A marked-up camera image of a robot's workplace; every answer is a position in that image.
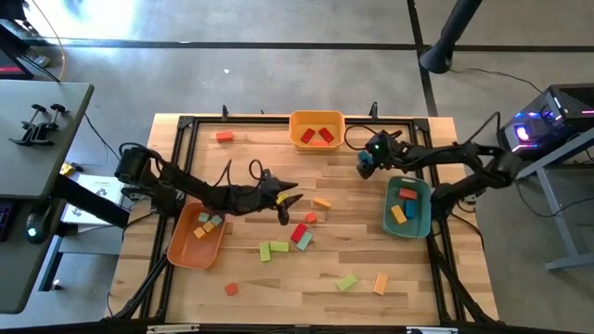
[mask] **wooden tabletop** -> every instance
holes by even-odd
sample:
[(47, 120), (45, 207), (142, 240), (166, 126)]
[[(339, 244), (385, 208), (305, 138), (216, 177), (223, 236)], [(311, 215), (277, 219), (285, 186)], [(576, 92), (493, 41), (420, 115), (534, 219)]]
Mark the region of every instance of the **wooden tabletop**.
[[(155, 115), (148, 146), (163, 157), (171, 157), (179, 116)], [(451, 118), (430, 118), (429, 123), (434, 146), (451, 145), (456, 140)], [(405, 127), (371, 127), (388, 132), (403, 130), (399, 139), (409, 140)], [(220, 131), (232, 131), (235, 141), (218, 144), (215, 134)], [(349, 141), (362, 146), (369, 135), (365, 129), (353, 129)], [(287, 124), (201, 124), (192, 175), (213, 183), (229, 159), (233, 160), (234, 184), (255, 184), (248, 165), (252, 159), (259, 159), (278, 178), (299, 183), (290, 194), (304, 196), (291, 207), (291, 223), (286, 226), (278, 223), (272, 211), (227, 216), (230, 224), (214, 265), (206, 270), (175, 268), (167, 322), (438, 324), (425, 240), (393, 238), (381, 228), (387, 180), (401, 173), (376, 171), (363, 180), (355, 168), (356, 153), (350, 148), (343, 145), (332, 153), (297, 151), (289, 140)], [(456, 182), (465, 176), (461, 165), (438, 166), (438, 172), (441, 182)], [(312, 205), (313, 197), (329, 200), (331, 208), (320, 210)], [(138, 209), (131, 219), (143, 210), (146, 208)], [(317, 213), (318, 223), (309, 227), (314, 235), (312, 243), (300, 251), (290, 236), (308, 212)], [(474, 214), (456, 213), (476, 224)], [(460, 280), (484, 311), (497, 318), (481, 240), (457, 219), (448, 222)], [(156, 217), (148, 218), (126, 231), (111, 287), (110, 306), (114, 311), (124, 306), (147, 274), (156, 224)], [(258, 245), (272, 240), (291, 242), (291, 251), (275, 252), (270, 262), (262, 263)], [(383, 296), (372, 292), (378, 273), (389, 276)], [(346, 292), (339, 292), (336, 282), (349, 274), (359, 281)], [(152, 314), (161, 293), (161, 278), (152, 299)], [(224, 290), (230, 282), (239, 286), (239, 293), (231, 297)], [(451, 290), (446, 283), (445, 293), (453, 315)]]

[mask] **concrete floor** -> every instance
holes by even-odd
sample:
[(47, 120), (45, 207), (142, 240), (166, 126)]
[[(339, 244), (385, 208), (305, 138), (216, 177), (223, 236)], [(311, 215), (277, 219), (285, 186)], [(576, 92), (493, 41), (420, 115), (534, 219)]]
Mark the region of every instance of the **concrete floor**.
[[(415, 2), (424, 43), (431, 44), (455, 1)], [(70, 38), (414, 43), (405, 0), (39, 3), (60, 36)], [(588, 0), (485, 1), (460, 43), (594, 45), (593, 14), (594, 3)], [(35, 10), (29, 15), (42, 35), (52, 35)], [(58, 59), (56, 48), (40, 51)], [(427, 115), (414, 51), (67, 47), (67, 54), (65, 80), (95, 86), (88, 115), (113, 146), (123, 141), (146, 142), (156, 112), (218, 112), (223, 104), (232, 113), (338, 109), (366, 114), (371, 102), (378, 101), (381, 115)], [(454, 69), (503, 71), (544, 89), (549, 84), (594, 82), (593, 58), (588, 53), (457, 52)], [(454, 117), (460, 139), (467, 138), (493, 111), (501, 111), (502, 120), (507, 120), (537, 94), (525, 83), (480, 72), (431, 75), (431, 81), (437, 111), (440, 116)], [(491, 131), (476, 140), (495, 144), (494, 128), (493, 124), (488, 128)], [(91, 164), (90, 173), (108, 175), (115, 160), (106, 157), (98, 139), (83, 124), (69, 161)], [(567, 203), (587, 197), (589, 190), (583, 184), (568, 187), (560, 197)], [(523, 191), (537, 210), (547, 212), (538, 186), (523, 186)], [(588, 207), (568, 210), (572, 221), (591, 221)], [(594, 266), (555, 274), (545, 270), (543, 262), (563, 256), (552, 220), (536, 218), (520, 202), (515, 187), (488, 191), (479, 198), (477, 210), (501, 319), (517, 326), (591, 332)], [(591, 227), (584, 227), (589, 241), (592, 232)], [(58, 270), (66, 290), (35, 292), (22, 314), (0, 315), (0, 328), (99, 319), (114, 267), (113, 257), (66, 256)]]

